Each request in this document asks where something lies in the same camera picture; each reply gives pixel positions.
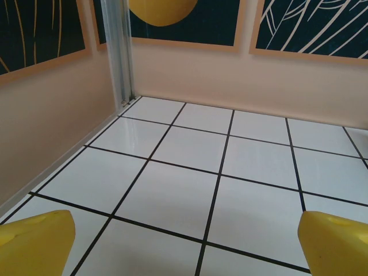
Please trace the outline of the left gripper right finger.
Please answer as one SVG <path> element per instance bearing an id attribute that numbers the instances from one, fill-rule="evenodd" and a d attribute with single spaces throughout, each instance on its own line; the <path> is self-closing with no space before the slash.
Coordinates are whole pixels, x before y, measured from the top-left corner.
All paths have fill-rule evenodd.
<path id="1" fill-rule="evenodd" d="M 367 224 L 305 211 L 298 239 L 312 275 L 367 275 Z"/>

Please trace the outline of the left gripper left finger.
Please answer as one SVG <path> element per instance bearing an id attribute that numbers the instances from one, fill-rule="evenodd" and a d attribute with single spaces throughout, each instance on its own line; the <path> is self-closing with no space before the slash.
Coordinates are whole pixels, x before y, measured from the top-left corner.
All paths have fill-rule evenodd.
<path id="1" fill-rule="evenodd" d="M 1 225 L 1 275 L 62 275 L 75 240 L 68 210 Z"/>

